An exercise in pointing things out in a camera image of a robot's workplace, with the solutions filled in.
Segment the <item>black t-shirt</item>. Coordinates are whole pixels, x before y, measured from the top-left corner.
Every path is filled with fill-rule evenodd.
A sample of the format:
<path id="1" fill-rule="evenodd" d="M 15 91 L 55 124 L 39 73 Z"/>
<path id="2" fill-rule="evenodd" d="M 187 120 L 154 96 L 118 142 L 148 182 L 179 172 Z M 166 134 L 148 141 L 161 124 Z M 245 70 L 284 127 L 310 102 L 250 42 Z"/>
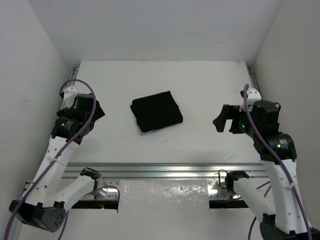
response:
<path id="1" fill-rule="evenodd" d="M 130 109 L 142 133 L 183 122 L 183 115 L 170 91 L 134 99 Z"/>

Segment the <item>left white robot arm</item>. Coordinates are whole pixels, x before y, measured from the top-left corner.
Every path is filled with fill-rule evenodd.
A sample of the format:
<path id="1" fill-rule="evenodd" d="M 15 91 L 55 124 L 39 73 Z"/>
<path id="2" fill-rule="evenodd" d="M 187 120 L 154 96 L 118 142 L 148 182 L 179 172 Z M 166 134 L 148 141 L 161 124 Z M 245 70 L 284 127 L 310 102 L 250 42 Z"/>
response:
<path id="1" fill-rule="evenodd" d="M 71 85 L 63 88 L 60 95 L 66 106 L 56 113 L 42 163 L 26 192 L 9 206 L 13 218 L 51 233 L 61 227 L 74 204 L 97 188 L 101 175 L 85 168 L 74 182 L 57 191 L 72 155 L 95 122 L 105 115 L 92 92 L 79 93 Z"/>

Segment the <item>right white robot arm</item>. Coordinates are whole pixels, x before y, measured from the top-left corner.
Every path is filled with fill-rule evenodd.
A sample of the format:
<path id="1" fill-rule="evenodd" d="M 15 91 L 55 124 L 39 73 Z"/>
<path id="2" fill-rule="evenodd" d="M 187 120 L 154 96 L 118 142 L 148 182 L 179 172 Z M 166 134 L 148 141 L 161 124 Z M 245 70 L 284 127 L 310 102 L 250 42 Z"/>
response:
<path id="1" fill-rule="evenodd" d="M 228 172 L 224 188 L 240 195 L 259 222 L 264 240 L 318 240 L 320 231 L 311 226 L 301 200 L 294 140 L 279 130 L 281 105 L 263 100 L 248 84 L 240 94 L 242 105 L 223 105 L 212 123 L 222 133 L 230 120 L 230 133 L 246 134 L 253 140 L 268 174 L 274 203 L 261 195 L 242 170 Z"/>

